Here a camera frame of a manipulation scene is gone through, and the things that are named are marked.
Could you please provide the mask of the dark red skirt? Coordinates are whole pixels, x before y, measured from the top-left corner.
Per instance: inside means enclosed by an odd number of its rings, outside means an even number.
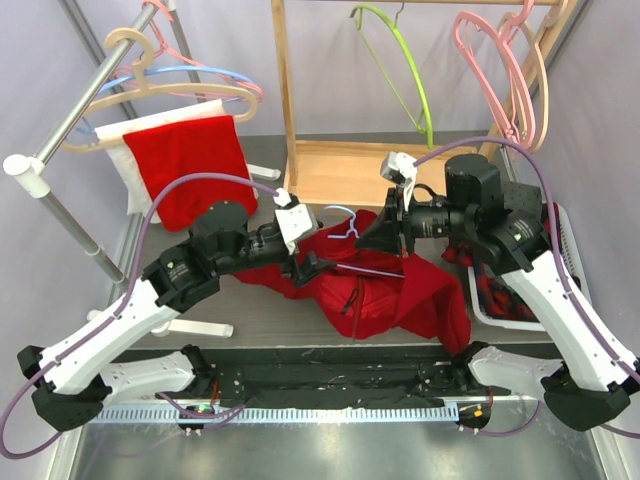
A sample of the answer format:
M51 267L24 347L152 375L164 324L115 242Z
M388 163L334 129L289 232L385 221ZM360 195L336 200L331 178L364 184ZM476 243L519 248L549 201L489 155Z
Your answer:
M416 254L398 257L358 249L352 237L328 238L329 234L344 234L348 226L345 220L299 243L302 255L313 251L336 264L302 288L296 288L277 265L236 273L234 277L288 299L314 300L345 337L363 340L402 328L426 339L438 339L451 354L461 352L471 339L471 321L458 278ZM404 278L345 270L338 268L338 263L399 273Z

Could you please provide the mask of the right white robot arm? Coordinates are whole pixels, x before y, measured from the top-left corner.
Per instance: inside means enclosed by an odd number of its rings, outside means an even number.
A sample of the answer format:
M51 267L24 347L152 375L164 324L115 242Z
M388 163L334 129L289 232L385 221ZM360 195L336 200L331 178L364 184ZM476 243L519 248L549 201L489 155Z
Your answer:
M417 161L391 152L381 175L392 182L384 207L356 242L361 249L413 252L422 238L446 237L512 289L561 355L545 360L474 342L455 358L451 380L465 395L484 386L543 402L576 431L605 427L639 390L639 360L622 345L576 287L558 253L555 224L506 206L500 172L479 154L445 163L446 193L415 200Z

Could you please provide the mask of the grey dotted garment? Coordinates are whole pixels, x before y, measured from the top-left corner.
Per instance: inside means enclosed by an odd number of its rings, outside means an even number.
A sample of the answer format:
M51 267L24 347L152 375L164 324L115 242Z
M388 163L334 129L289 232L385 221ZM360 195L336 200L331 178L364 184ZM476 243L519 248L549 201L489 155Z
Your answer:
M542 194L539 187L509 180L501 181L504 205L507 209L528 212L539 217L542 210Z

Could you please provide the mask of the blue wire hanger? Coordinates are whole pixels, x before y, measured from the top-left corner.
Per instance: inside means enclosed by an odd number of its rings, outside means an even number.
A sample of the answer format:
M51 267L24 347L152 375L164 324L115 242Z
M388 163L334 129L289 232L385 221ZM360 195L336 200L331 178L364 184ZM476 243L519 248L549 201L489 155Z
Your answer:
M349 214L349 226L348 229L345 231L344 234L329 234L328 238L329 239L335 239L335 240L342 240L342 239L348 239L350 237L352 237L353 239L357 240L360 235L359 235L359 231L355 226L355 221L356 221L356 212L346 206L343 205L337 205L337 204L332 204L332 205L328 205L322 208L321 212L321 216L324 217L326 215L326 213L330 210L338 210L338 211L342 211L345 213ZM402 274L399 273L393 273L393 272L388 272L388 271L382 271L382 270L376 270L376 269L370 269L370 268L364 268L364 267L358 267L358 266L354 266L354 265L348 265L348 264L337 264L338 268L341 269L345 269L345 270L350 270L350 271L354 271L354 272L359 272L359 273L366 273L366 274L372 274L372 275L378 275L378 276L384 276L384 277L391 277L391 278L399 278L399 279L403 279L404 276Z

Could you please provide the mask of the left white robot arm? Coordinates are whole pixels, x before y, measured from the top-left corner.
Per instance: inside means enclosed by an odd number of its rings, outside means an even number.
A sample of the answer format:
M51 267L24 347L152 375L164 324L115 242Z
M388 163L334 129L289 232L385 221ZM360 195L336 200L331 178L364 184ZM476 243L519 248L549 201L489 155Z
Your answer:
M309 206L292 200L275 210L272 222L255 231L247 224L243 205L212 205L190 227L188 239L148 265L118 303L54 346L24 348L18 361L35 382L31 399L37 414L65 432L110 404L169 392L205 397L214 371L193 345L150 360L116 359L152 330L215 295L225 275L277 265L300 286L319 274L324 264L314 254L302 262L295 257L298 242L318 229Z

